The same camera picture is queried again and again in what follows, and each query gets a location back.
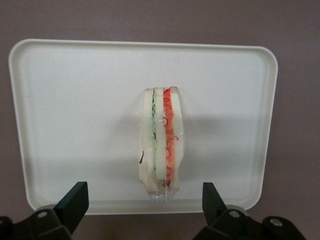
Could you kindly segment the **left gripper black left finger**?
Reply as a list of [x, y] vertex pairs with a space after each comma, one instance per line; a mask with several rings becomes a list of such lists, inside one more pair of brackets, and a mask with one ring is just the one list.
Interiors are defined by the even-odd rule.
[[0, 217], [2, 240], [71, 240], [89, 208], [87, 182], [77, 182], [57, 203], [42, 206], [26, 219], [14, 223]]

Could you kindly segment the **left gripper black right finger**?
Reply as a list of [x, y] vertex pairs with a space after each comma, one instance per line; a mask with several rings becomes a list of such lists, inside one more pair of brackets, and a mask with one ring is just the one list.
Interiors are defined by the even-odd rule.
[[202, 210], [207, 223], [195, 240], [303, 240], [305, 237], [288, 219], [267, 216], [252, 219], [244, 209], [225, 205], [211, 182], [202, 186]]

